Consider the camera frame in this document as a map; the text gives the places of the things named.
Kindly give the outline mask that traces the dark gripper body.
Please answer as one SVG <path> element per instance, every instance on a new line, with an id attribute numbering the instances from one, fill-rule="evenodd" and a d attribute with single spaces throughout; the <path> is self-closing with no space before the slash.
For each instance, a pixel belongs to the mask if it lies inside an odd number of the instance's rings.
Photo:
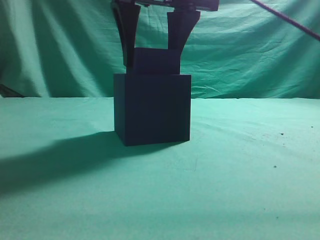
<path id="1" fill-rule="evenodd" d="M 188 11 L 216 12 L 219 0 L 112 0 L 115 4 L 141 5 L 144 7 L 161 6 Z"/>

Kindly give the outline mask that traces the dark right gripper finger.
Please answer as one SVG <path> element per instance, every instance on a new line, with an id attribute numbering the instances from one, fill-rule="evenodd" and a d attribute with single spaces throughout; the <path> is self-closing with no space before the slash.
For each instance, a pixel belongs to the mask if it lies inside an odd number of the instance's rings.
<path id="1" fill-rule="evenodd" d="M 136 32 L 141 7 L 135 2 L 114 2 L 113 16 L 116 21 L 123 54 L 123 64 L 132 68 L 134 62 Z"/>

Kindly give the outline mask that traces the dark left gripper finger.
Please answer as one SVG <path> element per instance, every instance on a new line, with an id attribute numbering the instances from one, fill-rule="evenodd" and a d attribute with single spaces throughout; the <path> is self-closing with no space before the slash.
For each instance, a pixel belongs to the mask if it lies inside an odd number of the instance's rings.
<path id="1" fill-rule="evenodd" d="M 175 50 L 181 57 L 185 44 L 200 16 L 200 11 L 173 11 L 167 13 L 169 50 Z"/>

